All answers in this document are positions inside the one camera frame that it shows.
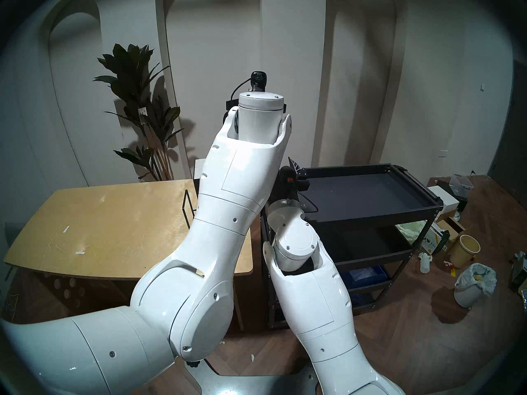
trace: metal base plate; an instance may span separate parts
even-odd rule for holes
[[[308,363],[298,374],[225,376],[216,374],[206,361],[185,368],[201,387],[202,395],[315,395],[317,374]]]

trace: herringbone floor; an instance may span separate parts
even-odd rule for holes
[[[514,253],[527,249],[527,212],[488,177],[471,177],[471,181],[475,187],[461,223],[481,245],[477,260],[497,273],[494,294],[478,301],[472,310],[464,310],[453,299],[456,278],[444,267],[446,258],[437,256],[428,274],[421,274],[418,260],[412,259],[378,308],[354,317],[357,337],[372,366],[408,395],[464,384],[510,346],[522,328],[521,299],[507,284],[508,261]],[[257,238],[258,227],[252,229]],[[240,333],[233,318],[225,343],[207,360],[222,375],[297,372],[308,357],[291,331],[265,330],[266,298],[257,243],[253,252],[253,274],[235,278],[246,331]],[[26,285],[28,290],[36,288]],[[49,319],[50,313],[43,316],[46,309],[56,318],[64,317],[54,297],[42,297],[47,297],[47,303],[38,306],[21,299],[17,317],[32,322],[32,313],[39,314],[38,321]],[[135,393],[198,394],[200,389],[177,359],[174,366]]]

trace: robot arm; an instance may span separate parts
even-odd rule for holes
[[[282,96],[259,89],[229,111],[205,161],[186,238],[141,278],[130,307],[28,325],[1,321],[47,392],[129,393],[175,356],[201,360],[224,337],[236,262],[291,134]]]
[[[272,245],[264,243],[263,256],[283,314],[306,349],[324,394],[403,394],[364,356],[347,289],[298,201],[271,204],[268,223],[275,239]],[[312,271],[287,274],[309,258]]]

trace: yellow container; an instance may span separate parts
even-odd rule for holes
[[[476,239],[469,235],[461,235],[450,251],[450,261],[456,267],[466,265],[476,253],[481,250]]]

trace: wooden table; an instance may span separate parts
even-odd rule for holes
[[[40,272],[73,313],[98,309],[96,301],[114,307],[126,301],[124,281],[137,281],[180,245],[196,206],[192,180],[59,190],[29,220],[4,261]],[[251,273],[249,231],[234,275]],[[234,304],[243,328],[236,297]]]

